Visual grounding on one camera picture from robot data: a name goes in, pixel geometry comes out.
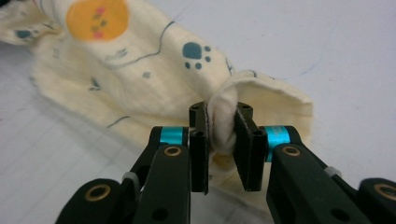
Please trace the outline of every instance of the blue spacer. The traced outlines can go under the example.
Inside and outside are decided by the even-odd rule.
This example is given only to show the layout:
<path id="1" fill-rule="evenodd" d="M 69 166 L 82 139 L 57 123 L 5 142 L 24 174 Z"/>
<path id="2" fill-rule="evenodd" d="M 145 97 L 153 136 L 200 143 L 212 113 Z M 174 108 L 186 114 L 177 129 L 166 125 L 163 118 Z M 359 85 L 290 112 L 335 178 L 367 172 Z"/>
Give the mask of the blue spacer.
<path id="1" fill-rule="evenodd" d="M 268 157 L 267 161 L 272 160 L 274 148 L 282 143 L 290 143 L 288 130 L 284 126 L 264 126 L 268 136 Z"/>
<path id="2" fill-rule="evenodd" d="M 163 127 L 160 142 L 170 145 L 183 145 L 183 127 Z"/>

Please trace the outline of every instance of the cartoon face print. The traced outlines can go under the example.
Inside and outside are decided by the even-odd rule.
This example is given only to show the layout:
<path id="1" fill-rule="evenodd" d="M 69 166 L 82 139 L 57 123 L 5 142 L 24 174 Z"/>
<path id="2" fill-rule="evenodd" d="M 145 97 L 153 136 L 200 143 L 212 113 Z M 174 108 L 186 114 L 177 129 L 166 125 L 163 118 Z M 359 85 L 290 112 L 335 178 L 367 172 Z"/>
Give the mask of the cartoon face print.
<path id="1" fill-rule="evenodd" d="M 124 0 L 77 0 L 67 11 L 70 34 L 79 40 L 112 40 L 128 26 L 129 13 Z"/>

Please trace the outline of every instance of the black plastic part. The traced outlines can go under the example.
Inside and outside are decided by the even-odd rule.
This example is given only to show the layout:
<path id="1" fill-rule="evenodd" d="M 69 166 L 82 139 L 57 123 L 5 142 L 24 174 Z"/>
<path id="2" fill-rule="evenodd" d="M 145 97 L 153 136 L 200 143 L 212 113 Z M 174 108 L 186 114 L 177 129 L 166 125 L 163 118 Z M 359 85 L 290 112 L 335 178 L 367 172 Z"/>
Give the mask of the black plastic part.
<path id="1" fill-rule="evenodd" d="M 371 223 L 312 153 L 294 144 L 274 150 L 267 202 L 275 223 Z"/>
<path id="2" fill-rule="evenodd" d="M 180 148 L 176 156 L 165 155 L 169 147 Z M 155 154 L 134 224 L 190 223 L 190 155 L 179 145 L 161 146 Z"/>
<path id="3" fill-rule="evenodd" d="M 87 193 L 92 197 L 105 195 L 101 186 L 108 186 L 110 192 L 103 199 L 88 201 Z M 118 223 L 120 208 L 120 184 L 110 179 L 95 179 L 83 185 L 73 195 L 56 221 L 56 224 L 110 224 Z"/>
<path id="4" fill-rule="evenodd" d="M 11 0 L 0 0 L 0 7 L 5 6 L 6 4 L 8 4 Z"/>
<path id="5" fill-rule="evenodd" d="M 246 191 L 262 189 L 262 171 L 268 155 L 267 133 L 260 130 L 252 119 L 253 108 L 238 103 L 235 111 L 236 142 L 233 159 Z"/>
<path id="6" fill-rule="evenodd" d="M 315 159 L 315 161 L 320 165 L 322 169 L 327 167 L 326 163 L 324 163 L 317 155 L 315 155 L 311 150 L 309 150 L 301 140 L 300 134 L 297 132 L 293 126 L 284 126 L 289 133 L 290 143 L 298 145 L 300 147 L 304 147 L 305 150 Z"/>
<path id="7" fill-rule="evenodd" d="M 338 187 L 340 187 L 340 189 L 349 197 L 350 200 L 356 203 L 357 190 L 350 187 L 350 185 L 348 185 L 348 183 L 339 175 L 333 175 L 332 180 L 338 185 Z"/>
<path id="8" fill-rule="evenodd" d="M 190 106 L 191 191 L 208 193 L 209 133 L 204 102 Z"/>
<path id="9" fill-rule="evenodd" d="M 357 204 L 373 223 L 396 223 L 396 183 L 382 178 L 361 181 Z"/>
<path id="10" fill-rule="evenodd" d="M 189 127 L 183 127 L 183 141 L 182 141 L 182 145 L 184 147 L 189 147 Z"/>
<path id="11" fill-rule="evenodd" d="M 142 154 L 137 159 L 136 163 L 131 169 L 131 172 L 137 174 L 137 177 L 139 177 L 140 186 L 145 185 L 146 178 L 148 176 L 149 169 L 152 163 L 152 159 L 154 158 L 157 149 L 161 145 L 160 140 L 161 140 L 162 129 L 163 127 L 154 127 L 151 130 L 148 140 L 148 145 L 146 146 L 145 150 L 142 152 Z"/>

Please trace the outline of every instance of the cloth bag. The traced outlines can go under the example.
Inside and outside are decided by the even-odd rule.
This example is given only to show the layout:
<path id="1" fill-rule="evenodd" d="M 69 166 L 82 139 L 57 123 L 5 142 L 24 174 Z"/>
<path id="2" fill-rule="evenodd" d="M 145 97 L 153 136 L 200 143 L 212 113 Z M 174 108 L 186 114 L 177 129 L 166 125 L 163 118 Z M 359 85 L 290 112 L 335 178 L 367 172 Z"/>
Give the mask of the cloth bag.
<path id="1" fill-rule="evenodd" d="M 27 45 L 47 98 L 143 149 L 153 126 L 188 126 L 205 101 L 210 184 L 260 209 L 233 163 L 237 102 L 258 125 L 292 125 L 309 144 L 312 101 L 280 80 L 230 61 L 144 0 L 24 0 L 0 7 L 0 40 Z"/>

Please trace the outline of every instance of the cream fabric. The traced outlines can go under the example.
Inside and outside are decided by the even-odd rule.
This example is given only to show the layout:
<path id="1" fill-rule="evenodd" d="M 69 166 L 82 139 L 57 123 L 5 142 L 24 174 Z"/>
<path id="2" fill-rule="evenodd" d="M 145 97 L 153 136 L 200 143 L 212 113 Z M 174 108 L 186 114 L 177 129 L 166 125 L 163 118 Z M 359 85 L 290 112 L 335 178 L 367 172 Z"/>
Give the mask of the cream fabric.
<path id="1" fill-rule="evenodd" d="M 45 97 L 142 149 L 153 126 L 188 126 L 189 106 L 205 101 L 210 182 L 259 207 L 225 181 L 235 176 L 237 102 L 253 106 L 258 125 L 292 125 L 310 141 L 309 97 L 266 75 L 235 72 L 143 0 L 14 0 L 0 8 L 0 40 L 31 48 L 32 77 Z"/>

